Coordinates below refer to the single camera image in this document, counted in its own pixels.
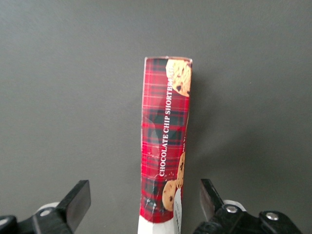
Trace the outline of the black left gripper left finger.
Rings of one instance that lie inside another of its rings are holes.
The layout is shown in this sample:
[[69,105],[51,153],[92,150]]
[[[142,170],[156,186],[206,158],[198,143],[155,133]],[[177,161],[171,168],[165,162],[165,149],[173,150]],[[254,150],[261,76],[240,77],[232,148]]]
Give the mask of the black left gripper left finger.
[[73,234],[91,206],[90,183],[80,180],[60,201],[45,204],[29,218],[0,217],[2,234]]

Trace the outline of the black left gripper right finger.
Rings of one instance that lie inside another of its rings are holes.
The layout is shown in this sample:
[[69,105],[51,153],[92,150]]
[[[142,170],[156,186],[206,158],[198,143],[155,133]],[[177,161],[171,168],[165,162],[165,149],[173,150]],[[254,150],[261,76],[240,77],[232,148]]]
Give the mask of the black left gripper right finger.
[[300,234],[291,219],[278,211],[249,214],[236,201],[223,200],[209,179],[200,180],[200,203],[206,221],[195,234]]

